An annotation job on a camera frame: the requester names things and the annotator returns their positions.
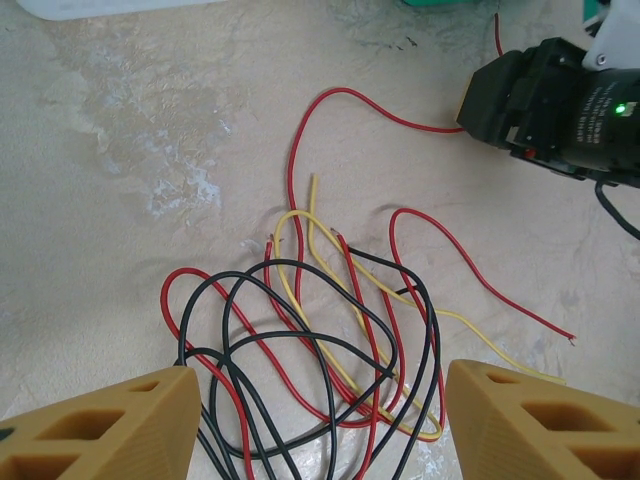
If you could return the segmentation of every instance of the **tangled wires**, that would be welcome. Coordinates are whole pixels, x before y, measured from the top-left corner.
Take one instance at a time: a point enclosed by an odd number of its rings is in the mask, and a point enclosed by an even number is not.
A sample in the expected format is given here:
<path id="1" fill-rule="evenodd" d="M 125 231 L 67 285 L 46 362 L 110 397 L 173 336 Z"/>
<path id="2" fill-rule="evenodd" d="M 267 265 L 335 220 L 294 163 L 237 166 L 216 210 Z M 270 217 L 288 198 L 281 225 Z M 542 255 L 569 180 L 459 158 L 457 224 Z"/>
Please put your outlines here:
<path id="1" fill-rule="evenodd" d="M 351 272 L 353 272 L 351 255 L 364 258 L 366 260 L 375 262 L 379 265 L 391 268 L 401 273 L 403 279 L 405 280 L 405 284 L 407 285 L 408 291 L 412 296 L 414 296 L 416 301 L 420 301 L 420 304 L 424 306 L 423 318 L 425 320 L 426 327 L 425 338 L 416 380 L 409 394 L 407 395 L 406 401 L 400 407 L 399 412 L 393 421 L 388 421 L 385 418 L 379 417 L 377 415 L 377 408 L 366 409 L 363 407 L 365 407 L 367 404 L 370 407 L 378 404 L 380 401 L 380 386 L 385 382 L 385 380 L 392 379 L 395 375 L 394 370 L 400 357 L 398 343 L 399 341 L 401 342 L 401 340 L 396 336 L 397 329 L 394 328 L 392 331 L 392 329 L 389 328 L 389 326 L 387 326 L 378 315 L 367 308 L 361 301 L 358 300 L 358 298 L 354 297 L 345 289 L 341 288 L 340 285 L 338 285 L 334 280 L 332 280 L 321 270 L 315 268 L 312 265 L 295 260 L 272 259 L 259 263 L 246 272 L 229 271 L 219 273 L 211 277 L 207 276 L 207 278 L 193 292 L 189 301 L 187 302 L 179 329 L 176 327 L 168 311 L 169 287 L 171 286 L 171 283 L 180 275 L 195 274 L 201 277 L 205 277 L 206 274 L 195 269 L 180 269 L 170 275 L 165 281 L 165 285 L 163 286 L 162 291 L 162 309 L 165 320 L 167 321 L 167 325 L 178 339 L 178 360 L 176 361 L 176 364 L 187 365 L 187 360 L 191 359 L 192 357 L 196 357 L 210 370 L 213 375 L 210 385 L 208 406 L 202 406 L 202 419 L 206 428 L 201 429 L 198 432 L 198 439 L 221 478 L 225 480 L 235 480 L 240 478 L 233 462 L 233 458 L 235 457 L 244 459 L 246 475 L 248 478 L 254 478 L 251 461 L 259 460 L 264 466 L 264 471 L 267 477 L 270 479 L 276 479 L 277 477 L 271 465 L 271 459 L 275 456 L 281 456 L 284 459 L 287 467 L 289 468 L 292 477 L 295 479 L 301 479 L 302 476 L 300 475 L 300 472 L 298 471 L 298 468 L 292 458 L 291 451 L 322 436 L 329 435 L 330 454 L 326 478 L 332 479 L 334 478 L 335 474 L 336 458 L 338 453 L 337 429 L 339 427 L 349 427 L 355 424 L 358 424 L 359 426 L 368 424 L 370 428 L 370 437 L 367 446 L 367 452 L 365 453 L 365 459 L 363 461 L 362 467 L 356 475 L 356 478 L 362 478 L 371 463 L 378 457 L 382 449 L 387 445 L 392 435 L 396 430 L 398 430 L 401 422 L 407 415 L 407 412 L 418 393 L 418 389 L 420 388 L 422 379 L 425 376 L 425 371 L 427 369 L 427 363 L 431 351 L 431 345 L 433 344 L 433 371 L 431 373 L 431 380 L 428 387 L 426 400 L 424 402 L 424 405 L 420 409 L 415 427 L 409 436 L 409 441 L 407 442 L 406 448 L 400 457 L 398 466 L 393 475 L 394 479 L 400 478 L 400 475 L 402 474 L 402 471 L 409 458 L 409 454 L 418 439 L 420 429 L 427 418 L 430 404 L 435 395 L 436 387 L 438 386 L 438 377 L 440 374 L 440 333 L 438 329 L 438 321 L 433 305 L 429 298 L 429 293 L 422 280 L 415 273 L 402 265 L 348 247 L 348 254 L 346 258 Z M 345 340 L 312 331 L 305 324 L 296 309 L 269 286 L 268 281 L 261 281 L 254 276 L 260 271 L 266 274 L 269 268 L 274 266 L 295 267 L 297 269 L 305 270 L 308 273 L 315 275 L 319 279 L 323 280 L 328 286 L 338 292 L 345 300 L 347 300 L 347 302 L 349 302 L 362 313 L 363 317 L 367 319 L 367 322 L 369 322 L 369 320 L 372 321 L 382 331 L 384 337 L 386 338 L 386 341 L 389 344 L 391 352 L 389 362 L 387 364 L 381 364 L 379 362 L 378 355 L 376 353 L 377 349 L 375 348 L 375 340 L 373 339 L 373 333 L 371 329 L 368 330 L 370 332 L 369 340 L 372 344 L 373 357 L 354 347 L 351 343 Z M 229 278 L 233 278 L 236 281 L 233 284 L 231 290 L 227 293 L 219 282 Z M 233 311 L 236 314 L 239 314 L 238 316 L 239 318 L 241 318 L 243 323 L 245 323 L 246 321 L 246 317 L 244 317 L 240 309 L 234 303 L 234 299 L 238 291 L 246 283 L 250 283 L 258 287 L 260 290 L 266 293 L 270 297 L 270 299 L 275 302 L 275 304 L 277 304 L 281 309 L 284 310 L 284 312 L 286 312 L 288 317 L 290 317 L 294 322 L 288 325 L 289 330 L 257 333 L 255 330 L 253 330 L 253 328 L 247 328 L 247 330 L 249 331 L 248 336 L 243 337 L 235 343 L 231 343 L 229 334 L 229 320 L 231 312 Z M 221 317 L 221 329 L 223 338 L 222 351 L 217 351 L 208 347 L 194 347 L 187 341 L 187 330 L 194 306 L 196 305 L 196 302 L 198 301 L 202 293 L 204 293 L 204 291 L 211 286 L 216 288 L 216 290 L 218 290 L 218 292 L 221 293 L 226 300 Z M 275 358 L 275 356 L 268 349 L 265 343 L 266 340 L 272 338 L 298 338 L 302 340 L 312 350 L 318 362 L 320 370 L 322 371 L 322 379 L 325 385 L 326 398 L 328 402 L 328 413 L 324 416 L 326 421 L 323 421 L 322 424 L 318 425 L 312 431 L 294 440 L 285 441 L 282 438 L 278 431 L 278 427 L 270 417 L 269 411 L 260 397 L 260 393 L 251 383 L 245 372 L 233 361 L 233 354 L 237 350 L 239 350 L 243 346 L 252 343 L 258 343 L 262 350 L 267 354 L 276 370 L 278 370 L 278 372 L 280 373 L 283 381 L 285 383 L 290 383 L 286 372 L 284 372 L 281 365 L 278 363 L 277 358 Z M 364 363 L 372 367 L 375 371 L 375 381 L 368 388 L 364 389 L 364 391 L 359 396 L 355 397 L 354 395 L 354 397 L 351 398 L 351 401 L 348 402 L 347 408 L 340 413 L 336 411 L 334 385 L 332 384 L 332 378 L 335 376 L 335 372 L 333 372 L 332 368 L 327 363 L 325 355 L 321 349 L 322 343 L 332 344 L 334 346 L 347 350 L 352 355 L 358 357 Z M 226 369 L 226 375 L 222 373 L 223 369 Z M 243 445 L 241 448 L 231 445 L 221 432 L 215 408 L 219 384 L 222 384 L 223 387 L 231 395 L 234 405 L 238 411 L 243 439 Z M 268 430 L 269 436 L 271 436 L 275 447 L 269 449 L 264 447 L 264 441 L 261 438 L 260 433 L 258 432 L 256 419 L 254 417 L 252 409 L 250 408 L 250 402 L 255 406 L 255 410 L 266 426 L 266 429 Z M 365 418 L 364 420 L 358 419 L 357 421 L 353 421 L 351 419 L 353 414 L 357 414 L 363 411 L 369 412 L 369 416 L 367 418 Z M 387 421 L 388 423 L 390 423 L 390 425 L 382 438 L 376 443 L 375 427 L 379 421 Z M 217 448 L 214 448 L 214 445 L 211 442 L 210 438 L 213 439 L 213 443 Z M 253 441 L 253 445 L 255 445 L 254 451 L 250 450 L 250 439 Z"/>

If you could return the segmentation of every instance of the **white object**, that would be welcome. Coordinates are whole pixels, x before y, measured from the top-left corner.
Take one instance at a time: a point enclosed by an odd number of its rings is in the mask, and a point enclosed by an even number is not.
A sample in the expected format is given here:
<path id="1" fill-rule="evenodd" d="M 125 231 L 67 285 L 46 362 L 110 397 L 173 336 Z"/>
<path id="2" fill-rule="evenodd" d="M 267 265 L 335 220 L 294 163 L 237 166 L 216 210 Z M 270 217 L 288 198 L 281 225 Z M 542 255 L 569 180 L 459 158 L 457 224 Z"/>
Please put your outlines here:
<path id="1" fill-rule="evenodd" d="M 640 0 L 611 0 L 582 61 L 587 70 L 640 68 Z"/>
<path id="2" fill-rule="evenodd" d="M 45 20 L 71 20 L 221 0 L 18 0 L 27 12 Z"/>

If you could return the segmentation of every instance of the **table surface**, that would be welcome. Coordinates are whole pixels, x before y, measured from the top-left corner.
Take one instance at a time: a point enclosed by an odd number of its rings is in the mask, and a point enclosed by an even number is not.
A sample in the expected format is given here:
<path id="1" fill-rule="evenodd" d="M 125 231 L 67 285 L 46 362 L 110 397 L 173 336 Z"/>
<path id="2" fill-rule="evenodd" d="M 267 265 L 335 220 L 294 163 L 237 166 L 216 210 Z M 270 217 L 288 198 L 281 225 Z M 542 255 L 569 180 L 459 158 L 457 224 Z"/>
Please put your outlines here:
<path id="1" fill-rule="evenodd" d="M 158 301 L 165 276 L 181 266 L 214 273 L 260 260 L 286 211 L 286 154 L 312 98 L 350 86 L 404 118 L 450 126 L 469 75 L 495 57 L 498 7 L 505 49 L 555 35 L 588 42 L 579 0 L 422 10 L 391 0 L 229 0 L 68 23 L 40 21 L 2 0 L 0 415 L 172 364 L 176 343 Z M 423 210 L 458 236 L 495 286 L 578 340 L 571 346 L 499 303 L 438 231 L 401 219 L 404 260 L 436 307 L 468 316 L 513 357 L 571 386 L 640 404 L 640 245 L 601 210 L 592 184 L 465 134 L 408 130 L 344 96 L 319 108 L 298 162 L 301 203 L 315 172 L 320 217 L 355 245 L 389 257 L 393 208 Z M 640 222 L 637 192 L 618 188 L 611 197 Z M 292 247 L 288 231 L 283 248 Z M 185 279 L 172 291 L 176 316 L 196 284 Z M 309 280 L 303 298 L 318 328 L 364 347 L 336 297 Z M 255 292 L 240 302 L 261 328 L 275 328 Z M 205 299 L 190 336 L 219 346 L 220 311 L 213 295 Z M 423 326 L 410 310 L 398 315 L 415 373 Z M 445 369 L 454 358 L 505 365 L 456 320 L 440 323 Z M 312 359 L 291 342 L 274 348 L 323 405 Z M 238 354 L 285 437 L 311 428 L 315 419 L 263 358 L 253 347 Z M 223 400 L 226 431 L 237 439 Z M 342 475 L 365 440 L 365 432 L 340 432 Z M 405 441 L 396 435 L 368 478 L 390 478 Z M 322 477 L 326 447 L 296 451 L 305 478 Z M 197 446 L 189 478 L 212 472 Z M 460 478 L 448 429 L 415 449 L 403 478 Z"/>

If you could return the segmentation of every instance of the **black device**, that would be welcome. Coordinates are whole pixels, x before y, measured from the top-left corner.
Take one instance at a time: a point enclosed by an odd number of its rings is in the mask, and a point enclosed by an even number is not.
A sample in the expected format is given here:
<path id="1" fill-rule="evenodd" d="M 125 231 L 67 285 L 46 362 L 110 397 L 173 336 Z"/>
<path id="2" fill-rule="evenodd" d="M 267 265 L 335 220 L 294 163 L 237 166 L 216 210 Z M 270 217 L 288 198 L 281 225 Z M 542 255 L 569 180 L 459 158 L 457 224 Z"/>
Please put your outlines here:
<path id="1" fill-rule="evenodd" d="M 562 38 L 505 53 L 475 72 L 457 121 L 515 158 L 594 180 L 605 209 L 640 239 L 602 193 L 640 188 L 640 69 L 588 71 L 585 54 Z"/>

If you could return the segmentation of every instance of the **black wire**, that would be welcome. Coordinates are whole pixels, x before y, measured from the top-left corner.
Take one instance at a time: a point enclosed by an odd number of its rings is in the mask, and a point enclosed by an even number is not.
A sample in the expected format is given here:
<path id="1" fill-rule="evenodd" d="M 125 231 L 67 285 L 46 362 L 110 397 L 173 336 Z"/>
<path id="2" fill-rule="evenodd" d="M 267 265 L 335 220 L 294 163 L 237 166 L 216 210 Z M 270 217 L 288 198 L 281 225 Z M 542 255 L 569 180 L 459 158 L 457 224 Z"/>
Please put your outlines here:
<path id="1" fill-rule="evenodd" d="M 440 372 L 440 334 L 439 334 L 439 330 L 438 330 L 438 324 L 437 324 L 437 318 L 435 315 L 435 311 L 433 309 L 433 305 L 431 304 L 431 300 L 429 298 L 429 294 L 427 292 L 426 287 L 424 286 L 424 284 L 422 283 L 422 281 L 420 280 L 420 278 L 413 273 L 412 271 L 410 271 L 409 269 L 395 264 L 393 262 L 389 262 L 387 260 L 375 257 L 373 255 L 369 255 L 366 254 L 364 252 L 360 252 L 358 250 L 355 249 L 351 249 L 350 251 L 354 254 L 354 255 L 358 255 L 361 256 L 363 258 L 369 259 L 371 261 L 374 261 L 376 263 L 379 263 L 381 265 L 387 266 L 389 268 L 393 268 L 397 271 L 400 271 L 402 273 L 405 273 L 406 275 L 408 275 L 409 277 L 411 277 L 411 279 L 415 282 L 416 286 L 415 289 L 418 292 L 418 294 L 422 297 L 423 302 L 426 306 L 427 309 L 427 325 L 426 325 L 426 330 L 425 330 L 425 344 L 424 344 L 424 348 L 423 348 L 423 354 L 422 354 L 422 358 L 418 367 L 418 374 L 417 374 L 417 378 L 416 378 L 416 382 L 413 385 L 413 388 L 411 389 L 409 396 L 406 399 L 406 402 L 404 403 L 403 407 L 401 408 L 399 414 L 397 415 L 395 421 L 391 424 L 391 426 L 389 427 L 389 429 L 387 430 L 386 434 L 384 435 L 384 437 L 382 438 L 382 440 L 380 441 L 380 443 L 376 446 L 376 448 L 374 449 L 373 455 L 372 455 L 372 460 L 371 462 L 373 462 L 375 460 L 375 458 L 377 458 L 377 456 L 379 455 L 379 453 L 382 451 L 382 449 L 386 446 L 386 444 L 389 442 L 391 436 L 393 435 L 393 433 L 398 429 L 398 427 L 400 426 L 400 423 L 403 421 L 404 417 L 407 414 L 408 409 L 411 406 L 411 403 L 413 402 L 413 400 L 415 399 L 417 393 L 418 393 L 418 389 L 420 386 L 420 383 L 422 381 L 422 377 L 424 376 L 424 372 L 426 370 L 426 366 L 427 366 L 427 361 L 428 361 L 428 356 L 429 356 L 429 351 L 430 351 L 430 346 L 431 346 L 431 334 L 433 333 L 433 338 L 434 338 L 434 371 L 433 371 L 433 375 L 432 375 L 432 379 L 431 379 L 431 383 L 429 386 L 429 391 L 427 393 L 427 398 L 425 400 L 424 406 L 420 411 L 420 414 L 418 416 L 418 420 L 416 422 L 416 425 L 414 427 L 414 431 L 412 433 L 412 435 L 410 436 L 409 442 L 407 443 L 407 446 L 403 452 L 403 455 L 400 459 L 400 462 L 398 464 L 398 467 L 396 469 L 396 472 L 393 476 L 394 479 L 398 479 L 399 476 L 401 475 L 406 462 L 409 458 L 409 454 L 418 438 L 418 435 L 420 434 L 420 429 L 422 428 L 422 425 L 424 424 L 424 421 L 426 419 L 426 415 L 428 413 L 430 404 L 433 400 L 433 396 L 435 394 L 435 389 L 437 386 L 437 382 L 438 382 L 438 375 Z M 330 335 L 324 335 L 324 334 L 320 334 L 317 332 L 312 332 L 309 327 L 307 327 L 307 325 L 304 323 L 304 321 L 302 320 L 302 318 L 298 315 L 297 311 L 295 310 L 295 308 L 293 308 L 288 302 L 286 302 L 281 296 L 279 296 L 275 291 L 273 291 L 271 288 L 269 288 L 264 282 L 262 282 L 261 280 L 258 280 L 257 278 L 253 277 L 252 275 L 259 271 L 259 270 L 263 270 L 265 268 L 269 268 L 270 266 L 275 266 L 275 265 L 286 265 L 286 266 L 294 266 L 296 268 L 302 268 L 305 269 L 309 272 L 311 272 L 312 274 L 318 276 L 320 279 L 322 279 L 325 283 L 327 283 L 329 286 L 331 286 L 334 290 L 336 290 L 342 297 L 344 297 L 347 301 L 349 301 L 349 303 L 351 303 L 353 306 L 355 306 L 358 310 L 360 310 L 362 313 L 364 313 L 365 315 L 367 315 L 369 318 L 371 318 L 372 321 L 374 321 L 383 331 L 383 333 L 385 334 L 385 336 L 388 338 L 389 343 L 391 345 L 391 360 L 389 362 L 389 365 L 387 366 L 383 366 L 380 365 L 378 363 L 376 363 L 371 357 L 369 357 L 366 353 L 362 352 L 361 350 L 359 350 L 358 348 L 354 347 L 353 345 L 349 344 L 348 342 L 345 342 L 344 340 L 341 340 L 339 338 L 336 337 L 332 337 Z M 186 350 L 186 338 L 187 338 L 187 328 L 188 328 L 188 324 L 190 321 L 190 317 L 191 314 L 193 312 L 193 308 L 199 298 L 199 296 L 212 284 L 217 283 L 225 278 L 236 278 L 236 283 L 234 284 L 233 288 L 231 289 L 229 296 L 227 298 L 227 301 L 225 303 L 225 308 L 224 308 L 224 312 L 222 315 L 222 330 L 223 330 L 223 352 L 218 352 L 214 349 L 211 348 L 194 348 L 192 350 Z M 261 334 L 256 334 L 256 335 L 250 335 L 247 337 L 244 337 L 242 339 L 240 339 L 239 341 L 231 344 L 230 343 L 230 339 L 229 339 L 229 321 L 230 321 L 230 315 L 231 315 L 231 311 L 232 311 L 232 304 L 234 302 L 235 296 L 238 293 L 239 289 L 241 288 L 241 286 L 245 283 L 245 282 L 249 282 L 252 283 L 256 286 L 258 286 L 263 292 L 265 292 L 267 295 L 269 295 L 271 298 L 273 298 L 285 311 L 287 314 L 289 314 L 291 316 L 291 318 L 296 322 L 296 324 L 300 327 L 300 331 L 279 331 L 279 332 L 266 332 L 266 333 L 261 333 Z M 326 391 L 327 391 L 327 401 L 329 403 L 329 414 L 327 415 L 329 421 L 328 423 L 324 424 L 324 425 L 319 425 L 318 427 L 316 427 L 315 429 L 313 429 L 312 431 L 296 438 L 293 440 L 289 440 L 287 442 L 283 442 L 282 438 L 279 435 L 279 432 L 273 422 L 273 420 L 271 419 L 268 410 L 266 409 L 264 403 L 262 402 L 262 399 L 260 398 L 259 393 L 257 392 L 256 388 L 254 387 L 254 385 L 251 383 L 251 381 L 249 380 L 249 378 L 244 374 L 244 372 L 232 361 L 231 356 L 232 354 L 237 351 L 239 348 L 246 346 L 248 344 L 260 341 L 260 340 L 266 340 L 266 339 L 270 339 L 270 338 L 308 338 L 310 340 L 311 345 L 313 346 L 314 349 L 314 353 L 315 356 L 317 357 L 317 361 L 320 365 L 321 371 L 322 371 L 322 375 L 323 375 L 323 380 L 325 382 L 325 387 L 326 387 Z M 350 405 L 343 413 L 341 413 L 340 415 L 336 415 L 335 412 L 335 403 L 334 403 L 334 397 L 333 397 L 333 386 L 331 384 L 331 378 L 329 376 L 329 369 L 327 367 L 327 363 L 326 363 L 326 359 L 324 357 L 324 355 L 322 354 L 322 351 L 319 348 L 318 345 L 318 341 L 323 341 L 323 342 L 327 342 L 327 343 L 333 343 L 339 347 L 345 348 L 346 350 L 348 350 L 350 353 L 356 355 L 358 358 L 360 358 L 361 360 L 363 360 L 365 363 L 367 363 L 368 365 L 372 366 L 374 369 L 380 371 L 382 373 L 381 376 L 379 376 L 378 379 L 376 379 L 372 385 L 367 388 L 365 390 L 365 392 L 358 397 L 358 399 L 352 404 Z M 206 355 L 206 356 L 210 356 L 212 358 L 215 358 L 217 360 L 217 366 L 219 368 L 224 368 L 226 367 L 228 370 L 228 377 L 231 380 L 231 382 L 234 385 L 234 389 L 236 390 L 242 405 L 243 405 L 243 409 L 245 411 L 246 417 L 247 417 L 247 423 L 248 423 L 248 427 L 249 430 L 251 432 L 251 436 L 254 440 L 254 444 L 255 444 L 255 451 L 251 452 L 251 458 L 255 459 L 255 460 L 261 460 L 263 465 L 265 466 L 265 470 L 267 473 L 267 476 L 270 479 L 276 478 L 275 477 L 275 473 L 273 472 L 273 469 L 269 463 L 269 458 L 274 457 L 276 455 L 282 455 L 285 462 L 287 463 L 287 466 L 289 467 L 291 473 L 293 474 L 294 478 L 298 479 L 301 478 L 300 477 L 300 473 L 297 470 L 297 467 L 295 465 L 295 462 L 293 461 L 293 459 L 291 458 L 290 455 L 290 451 L 292 449 L 295 449 L 297 447 L 300 447 L 302 445 L 305 445 L 317 438 L 320 438 L 324 435 L 326 435 L 327 433 L 330 434 L 330 440 L 331 440 L 331 453 L 330 453 L 330 461 L 329 461 L 329 467 L 327 469 L 327 478 L 328 479 L 332 479 L 334 476 L 334 471 L 335 471 L 335 463 L 336 463 L 336 456 L 337 456 L 337 426 L 340 425 L 342 422 L 344 422 L 350 415 L 352 415 L 354 412 L 356 412 L 356 410 L 362 406 L 364 404 L 365 401 L 367 401 L 367 399 L 369 399 L 369 397 L 371 397 L 371 395 L 373 394 L 373 392 L 375 392 L 375 390 L 377 388 L 380 387 L 380 385 L 387 379 L 392 378 L 393 377 L 393 370 L 395 368 L 395 364 L 397 362 L 397 356 L 398 356 L 398 352 L 397 352 L 397 343 L 395 340 L 395 337 L 393 335 L 393 332 L 389 329 L 389 327 L 378 317 L 376 316 L 375 313 L 373 313 L 371 310 L 369 310 L 365 305 L 361 304 L 358 302 L 358 300 L 356 298 L 354 298 L 349 292 L 345 291 L 344 289 L 342 289 L 336 282 L 334 282 L 328 275 L 326 275 L 324 272 L 322 272 L 321 270 L 318 270 L 317 268 L 308 265 L 308 264 L 304 264 L 301 262 L 297 262 L 295 260 L 288 260 L 288 259 L 273 259 L 273 260 L 269 260 L 269 261 L 265 261 L 262 262 L 258 265 L 255 265 L 254 267 L 250 268 L 249 270 L 247 270 L 247 272 L 223 272 L 217 275 L 214 275 L 210 278 L 208 278 L 207 280 L 205 280 L 204 282 L 202 282 L 200 284 L 200 286 L 198 286 L 198 288 L 193 292 L 193 294 L 191 295 L 191 298 L 189 299 L 189 301 L 187 302 L 187 305 L 185 307 L 185 311 L 183 313 L 182 316 L 182 321 L 180 323 L 180 335 L 179 335 L 179 339 L 178 339 L 178 360 L 176 361 L 176 364 L 179 365 L 186 365 L 186 360 L 194 355 Z M 237 448 L 231 444 L 228 443 L 228 441 L 224 438 L 221 430 L 220 430 L 220 426 L 218 424 L 217 421 L 217 415 L 216 415 L 216 395 L 217 395 L 217 384 L 218 384 L 218 380 L 217 378 L 214 376 L 211 380 L 211 385 L 210 385 L 210 392 L 209 392 L 209 409 L 207 410 L 207 408 L 205 408 L 205 406 L 202 406 L 202 417 L 205 421 L 205 424 L 207 425 L 208 429 L 211 431 L 213 438 L 218 446 L 218 449 L 220 450 L 220 454 L 222 455 L 222 461 L 220 460 L 220 458 L 218 457 L 218 455 L 216 454 L 216 452 L 214 451 L 213 447 L 211 446 L 209 440 L 206 438 L 205 434 L 203 431 L 199 430 L 198 431 L 198 439 L 200 440 L 201 444 L 203 445 L 203 448 L 205 450 L 205 452 L 207 453 L 207 455 L 211 458 L 212 463 L 214 465 L 214 467 L 216 468 L 216 470 L 218 471 L 218 473 L 220 474 L 221 478 L 223 480 L 237 480 L 238 479 L 238 473 L 235 470 L 235 466 L 233 464 L 233 460 L 231 457 L 237 457 L 237 458 L 243 458 L 244 457 L 244 452 L 240 449 Z M 254 405 L 256 406 L 258 413 L 260 414 L 260 416 L 262 417 L 267 430 L 269 431 L 269 434 L 271 435 L 271 437 L 273 438 L 276 446 L 270 449 L 265 449 L 264 446 L 262 445 L 261 442 L 261 438 L 260 435 L 258 433 L 257 427 L 255 425 L 255 421 L 253 419 L 253 416 L 251 415 L 251 409 L 249 407 L 249 404 L 247 402 L 247 398 L 244 395 L 244 392 L 246 391 L 246 393 L 248 393 L 249 397 L 251 398 L 251 400 L 253 401 Z"/>
<path id="2" fill-rule="evenodd" d="M 420 410 L 420 414 L 418 415 L 418 420 L 416 421 L 416 424 L 413 428 L 413 432 L 411 433 L 411 436 L 409 438 L 409 442 L 407 443 L 406 448 L 404 449 L 404 452 L 402 454 L 402 457 L 400 459 L 400 462 L 398 464 L 398 467 L 396 468 L 396 471 L 393 475 L 393 479 L 397 480 L 400 478 L 400 475 L 402 475 L 402 471 L 404 470 L 407 461 L 409 460 L 409 455 L 411 454 L 411 450 L 413 450 L 413 447 L 418 439 L 418 435 L 420 435 L 420 431 L 422 429 L 422 426 L 427 418 L 427 414 L 429 412 L 429 408 L 431 406 L 431 402 L 433 400 L 433 396 L 435 394 L 436 391 L 436 387 L 438 385 L 438 377 L 440 375 L 440 329 L 438 327 L 438 319 L 436 316 L 436 312 L 435 309 L 433 308 L 433 304 L 431 303 L 431 299 L 429 298 L 429 292 L 427 291 L 427 288 L 425 287 L 424 283 L 422 282 L 422 280 L 420 280 L 420 277 L 418 277 L 415 273 L 413 273 L 411 270 L 409 270 L 408 268 L 397 264 L 397 263 L 393 263 L 393 262 L 389 262 L 388 260 L 384 260 L 380 257 L 376 257 L 374 255 L 370 255 L 368 253 L 365 252 L 361 252 L 360 250 L 356 250 L 355 248 L 349 247 L 349 252 L 351 252 L 353 255 L 356 255 L 358 257 L 362 257 L 364 259 L 370 260 L 372 262 L 378 263 L 380 265 L 389 267 L 389 268 L 393 268 L 394 270 L 397 270 L 399 272 L 402 272 L 404 274 L 406 274 L 407 276 L 409 276 L 416 284 L 416 291 L 418 292 L 418 294 L 422 297 L 422 300 L 426 306 L 427 309 L 427 318 L 426 318 L 426 329 L 425 329 L 425 340 L 424 340 L 424 349 L 423 349 L 423 353 L 422 353 L 422 358 L 420 359 L 420 365 L 418 366 L 418 373 L 416 374 L 416 381 L 413 384 L 413 388 L 411 389 L 411 392 L 409 393 L 409 395 L 407 396 L 407 399 L 404 403 L 404 405 L 402 406 L 402 408 L 400 409 L 400 412 L 398 413 L 395 421 L 391 424 L 391 427 L 389 428 L 389 430 L 387 431 L 387 433 L 384 435 L 384 437 L 382 438 L 382 440 L 380 440 L 380 443 L 376 446 L 376 448 L 373 451 L 373 456 L 371 461 L 373 462 L 373 460 L 376 459 L 376 457 L 380 454 L 380 452 L 382 451 L 382 449 L 386 446 L 386 444 L 389 442 L 389 440 L 391 439 L 391 436 L 393 435 L 393 433 L 395 432 L 395 430 L 400 426 L 400 423 L 402 422 L 402 420 L 404 419 L 405 415 L 407 414 L 407 411 L 409 409 L 409 407 L 411 406 L 411 404 L 413 403 L 414 398 L 416 397 L 417 393 L 418 393 L 418 388 L 420 387 L 420 383 L 422 381 L 422 377 L 424 375 L 424 371 L 426 369 L 427 366 L 427 360 L 429 358 L 429 350 L 430 350 L 430 346 L 431 346 L 431 332 L 433 330 L 433 338 L 434 338 L 434 367 L 433 367 L 433 374 L 431 376 L 431 383 L 429 384 L 429 390 L 427 392 L 427 397 L 424 401 L 424 404 L 422 406 L 422 409 Z"/>
<path id="3" fill-rule="evenodd" d="M 596 197 L 609 215 L 613 217 L 618 225 L 620 225 L 625 232 L 631 235 L 636 240 L 640 240 L 640 230 L 631 225 L 626 218 L 613 206 L 607 196 L 602 191 L 602 187 L 606 184 L 606 178 L 602 178 L 596 182 Z"/>

